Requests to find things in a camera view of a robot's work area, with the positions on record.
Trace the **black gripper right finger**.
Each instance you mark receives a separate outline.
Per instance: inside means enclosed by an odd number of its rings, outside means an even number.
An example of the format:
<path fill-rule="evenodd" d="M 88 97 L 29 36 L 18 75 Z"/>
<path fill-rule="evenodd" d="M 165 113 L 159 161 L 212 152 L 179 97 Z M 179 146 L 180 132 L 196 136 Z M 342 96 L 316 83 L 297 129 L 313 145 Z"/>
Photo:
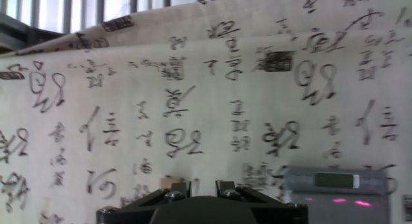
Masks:
<path fill-rule="evenodd" d="M 234 182 L 216 181 L 218 198 L 232 200 L 240 205 L 239 216 L 253 218 L 258 224 L 308 224 L 308 206 L 304 203 L 283 203 L 247 186 Z"/>

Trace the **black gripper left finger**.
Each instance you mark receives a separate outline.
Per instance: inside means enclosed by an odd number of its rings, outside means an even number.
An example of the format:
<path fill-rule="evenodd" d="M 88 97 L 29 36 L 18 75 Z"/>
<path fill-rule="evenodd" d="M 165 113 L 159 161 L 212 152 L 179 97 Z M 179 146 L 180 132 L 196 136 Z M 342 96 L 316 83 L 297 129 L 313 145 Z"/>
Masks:
<path fill-rule="evenodd" d="M 106 206 L 96 211 L 97 224 L 150 224 L 155 211 L 163 205 L 191 197 L 191 182 L 172 183 L 123 208 Z"/>

